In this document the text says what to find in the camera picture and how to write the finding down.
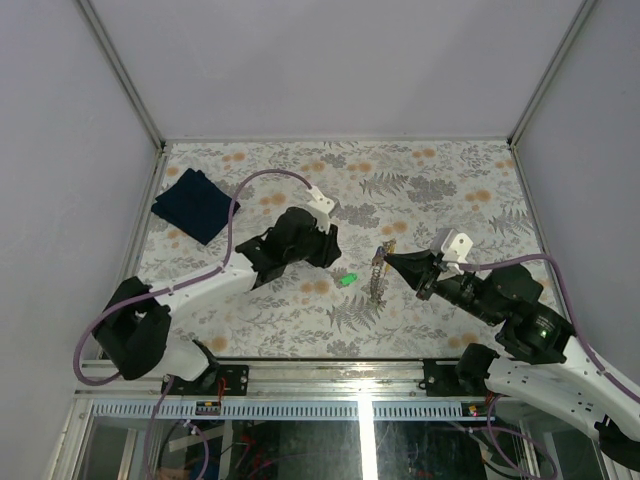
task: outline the floral pattern surface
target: floral pattern surface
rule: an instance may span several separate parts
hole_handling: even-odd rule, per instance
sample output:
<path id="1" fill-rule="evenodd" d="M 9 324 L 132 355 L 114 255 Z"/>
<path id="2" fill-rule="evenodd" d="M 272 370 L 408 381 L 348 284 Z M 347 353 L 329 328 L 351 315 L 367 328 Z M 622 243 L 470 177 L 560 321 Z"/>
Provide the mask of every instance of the floral pattern surface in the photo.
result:
<path id="1" fill-rule="evenodd" d="M 418 300 L 393 270 L 384 276 L 383 302 L 374 305 L 372 257 L 391 238 L 398 253 L 424 250 L 443 227 L 473 239 L 473 262 L 540 251 L 513 159 L 500 141 L 176 143 L 161 191 L 188 168 L 202 170 L 229 195 L 256 170 L 288 169 L 337 200 L 332 221 L 342 257 L 329 269 L 292 265 L 259 289 L 174 318 L 173 333 L 198 338 L 219 355 L 442 358 L 459 356 L 471 342 L 495 348 L 499 327 L 437 297 Z M 286 208 L 308 200 L 295 179 L 255 179 L 240 195 L 235 242 L 262 234 Z M 224 232 L 202 246 L 152 216 L 139 276 L 175 278 L 213 265 L 225 248 Z M 545 285 L 542 301 L 554 307 L 544 265 L 528 267 Z M 350 273 L 358 278 L 344 286 L 340 280 Z"/>

